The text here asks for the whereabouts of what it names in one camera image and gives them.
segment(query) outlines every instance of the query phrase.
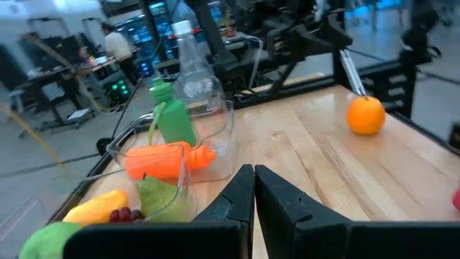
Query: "yellow cable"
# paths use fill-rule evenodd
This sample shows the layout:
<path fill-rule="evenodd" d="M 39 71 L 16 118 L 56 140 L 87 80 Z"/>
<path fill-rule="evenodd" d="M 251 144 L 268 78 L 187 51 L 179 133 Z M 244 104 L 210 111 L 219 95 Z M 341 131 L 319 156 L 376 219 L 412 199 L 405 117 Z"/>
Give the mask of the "yellow cable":
<path fill-rule="evenodd" d="M 69 173 L 73 173 L 71 169 L 69 169 L 67 166 L 63 164 L 61 159 L 59 159 L 58 155 L 49 147 L 45 141 L 35 133 L 35 131 L 24 121 L 19 117 L 19 115 L 12 111 L 7 104 L 2 104 L 0 106 L 0 109 L 3 110 L 5 115 L 8 117 L 11 117 L 23 130 L 25 130 L 27 133 L 29 133 L 33 138 L 35 138 L 41 146 L 43 146 L 46 151 L 48 151 L 49 154 L 51 154 L 52 158 L 55 160 L 55 162 L 64 170 Z"/>

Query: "green apple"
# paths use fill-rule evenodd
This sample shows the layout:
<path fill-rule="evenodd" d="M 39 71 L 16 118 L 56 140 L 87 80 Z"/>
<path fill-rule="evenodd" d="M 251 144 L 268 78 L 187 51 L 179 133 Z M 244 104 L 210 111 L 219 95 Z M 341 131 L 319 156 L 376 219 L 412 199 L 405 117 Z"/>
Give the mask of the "green apple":
<path fill-rule="evenodd" d="M 81 226 L 72 222 L 53 222 L 37 230 L 22 247 L 19 259 L 62 258 L 67 240 Z"/>

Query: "green bottle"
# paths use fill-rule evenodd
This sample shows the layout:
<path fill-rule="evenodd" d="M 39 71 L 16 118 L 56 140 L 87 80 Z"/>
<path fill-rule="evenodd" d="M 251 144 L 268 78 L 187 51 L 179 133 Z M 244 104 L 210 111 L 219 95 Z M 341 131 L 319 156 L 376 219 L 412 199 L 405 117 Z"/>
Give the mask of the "green bottle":
<path fill-rule="evenodd" d="M 185 141 L 194 147 L 196 136 L 192 122 L 188 116 L 187 108 L 181 100 L 173 97 L 173 87 L 170 83 L 158 83 L 150 89 L 157 105 L 154 114 L 161 112 L 157 125 L 166 143 Z"/>

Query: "wooden tabletop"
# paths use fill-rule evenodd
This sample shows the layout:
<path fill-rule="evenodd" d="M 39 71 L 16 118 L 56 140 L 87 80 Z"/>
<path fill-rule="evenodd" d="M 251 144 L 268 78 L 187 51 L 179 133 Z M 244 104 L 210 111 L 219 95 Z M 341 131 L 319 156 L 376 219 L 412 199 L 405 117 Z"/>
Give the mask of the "wooden tabletop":
<path fill-rule="evenodd" d="M 451 204 L 460 159 L 391 116 L 379 135 L 354 135 L 345 122 L 353 98 L 335 86 L 236 111 L 236 170 L 246 163 L 264 164 L 350 219 L 460 219 Z M 112 162 L 104 173 L 116 169 Z M 230 179 L 197 183 L 198 210 Z M 129 182 L 123 174 L 102 178 L 86 198 L 122 182 Z M 267 258 L 257 216 L 253 254 Z"/>

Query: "clear plastic bottle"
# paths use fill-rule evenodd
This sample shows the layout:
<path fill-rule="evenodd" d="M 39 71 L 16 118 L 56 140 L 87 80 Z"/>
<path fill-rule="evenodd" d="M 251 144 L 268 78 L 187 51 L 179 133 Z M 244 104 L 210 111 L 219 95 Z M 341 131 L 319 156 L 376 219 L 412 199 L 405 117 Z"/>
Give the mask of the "clear plastic bottle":
<path fill-rule="evenodd" d="M 206 104 L 207 112 L 219 108 L 224 100 L 224 92 L 198 49 L 190 21 L 174 23 L 172 28 L 178 39 L 180 61 L 179 91 L 176 94 L 187 104 Z"/>

